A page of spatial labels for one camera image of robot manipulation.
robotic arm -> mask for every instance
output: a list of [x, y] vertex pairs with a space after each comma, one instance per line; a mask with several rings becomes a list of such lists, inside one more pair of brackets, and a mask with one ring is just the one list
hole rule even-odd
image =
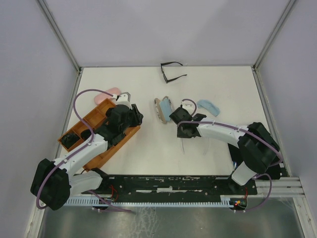
[[[231, 175], [231, 179], [239, 185], [245, 185], [252, 177], [265, 173], [273, 162], [279, 160], [276, 154], [279, 146], [260, 122], [242, 126], [223, 124], [203, 114], [192, 117], [182, 107], [177, 108], [170, 118], [178, 126], [179, 138], [209, 137], [239, 148], [244, 161]], [[273, 147], [275, 152], [255, 137]]]
[[90, 141], [89, 129], [83, 131], [82, 137], [86, 141], [81, 145], [60, 158], [53, 161], [44, 159], [39, 163], [31, 192], [37, 196], [43, 181], [55, 169], [40, 191], [40, 200], [52, 210], [59, 209], [72, 195], [102, 186], [107, 174], [97, 168], [82, 175], [75, 173], [92, 158], [118, 144], [124, 138], [127, 128], [141, 125], [143, 115], [135, 104], [130, 104], [129, 93], [116, 97], [116, 101], [119, 104], [108, 109], [104, 123], [94, 131], [93, 141]]

gray wall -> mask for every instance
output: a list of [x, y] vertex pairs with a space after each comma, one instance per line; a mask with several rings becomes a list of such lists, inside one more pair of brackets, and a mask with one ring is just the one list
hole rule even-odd
[[298, 1], [277, 36], [261, 78], [293, 175], [317, 221], [317, 1]]
[[288, 0], [47, 0], [81, 66], [249, 64]]
[[39, 161], [53, 159], [76, 73], [34, 0], [0, 7], [0, 237], [23, 237]]

pink object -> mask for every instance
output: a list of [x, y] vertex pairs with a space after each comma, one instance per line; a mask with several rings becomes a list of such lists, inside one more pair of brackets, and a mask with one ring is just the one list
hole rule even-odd
[[[120, 89], [118, 89], [118, 88], [110, 88], [110, 89], [106, 90], [106, 92], [107, 93], [111, 93], [111, 94], [116, 94], [116, 95], [119, 95], [121, 93]], [[95, 96], [94, 102], [96, 103], [96, 105], [99, 105], [106, 98], [111, 99], [112, 97], [107, 95], [107, 94], [105, 94], [105, 93], [100, 93], [97, 96]]]

wooden organizer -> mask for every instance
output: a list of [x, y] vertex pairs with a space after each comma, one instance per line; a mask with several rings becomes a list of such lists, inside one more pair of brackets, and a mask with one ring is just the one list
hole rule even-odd
[[[93, 128], [93, 130], [95, 130], [106, 119], [107, 110], [109, 108], [114, 108], [114, 107], [115, 107], [115, 104], [111, 100], [105, 99], [102, 103], [96, 106], [91, 112], [89, 112], [83, 119], [85, 122], [88, 123], [88, 125], [90, 125]], [[80, 137], [80, 133], [87, 129], [88, 128], [81, 121], [79, 121], [77, 124], [75, 124], [75, 126], [73, 126], [64, 135], [62, 135], [58, 139], [58, 142], [68, 152], [72, 151], [73, 149], [75, 149], [77, 146], [79, 146], [81, 143], [84, 142], [84, 140]], [[116, 146], [112, 146], [107, 151], [93, 158], [86, 165], [84, 165], [83, 168], [86, 170], [91, 170], [93, 168], [100, 169], [139, 129], [140, 129], [140, 126], [130, 127], [126, 129], [125, 131], [126, 136]], [[67, 149], [61, 143], [61, 139], [63, 138], [63, 136], [67, 135], [68, 133], [75, 133], [80, 139], [75, 144], [73, 144], [70, 148]]]

blue cloth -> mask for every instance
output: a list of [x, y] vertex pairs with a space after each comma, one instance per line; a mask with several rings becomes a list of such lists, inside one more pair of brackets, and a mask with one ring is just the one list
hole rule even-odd
[[162, 110], [162, 113], [163, 113], [165, 120], [170, 121], [169, 115], [172, 114], [172, 108], [170, 107], [169, 99], [164, 98], [162, 101], [160, 101], [159, 107]]
[[208, 112], [213, 114], [215, 117], [219, 115], [220, 109], [216, 107], [211, 101], [209, 100], [199, 100], [197, 102], [198, 108], [205, 108]]

